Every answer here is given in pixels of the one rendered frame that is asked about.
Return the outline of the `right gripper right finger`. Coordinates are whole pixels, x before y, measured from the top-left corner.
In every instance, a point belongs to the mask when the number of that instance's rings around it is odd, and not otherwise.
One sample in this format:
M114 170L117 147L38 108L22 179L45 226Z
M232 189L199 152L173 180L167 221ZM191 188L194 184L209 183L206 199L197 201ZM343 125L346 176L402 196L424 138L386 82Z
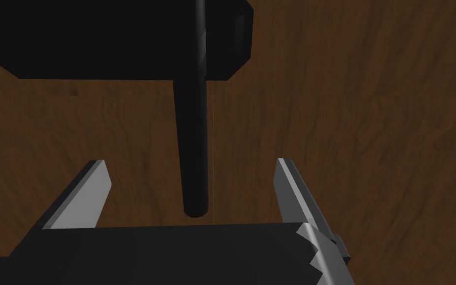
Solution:
M319 276L314 285L355 285L347 264L351 257L339 235L334 235L291 159L279 158L274 190L285 223L299 223L296 233L313 249L310 265Z

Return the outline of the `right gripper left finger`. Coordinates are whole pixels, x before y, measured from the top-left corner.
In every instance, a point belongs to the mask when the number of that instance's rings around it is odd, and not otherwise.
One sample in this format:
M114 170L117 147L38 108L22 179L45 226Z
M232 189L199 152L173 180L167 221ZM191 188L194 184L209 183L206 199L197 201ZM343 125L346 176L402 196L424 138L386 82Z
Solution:
M112 183L104 160L90 160L34 224L34 230L94 228Z

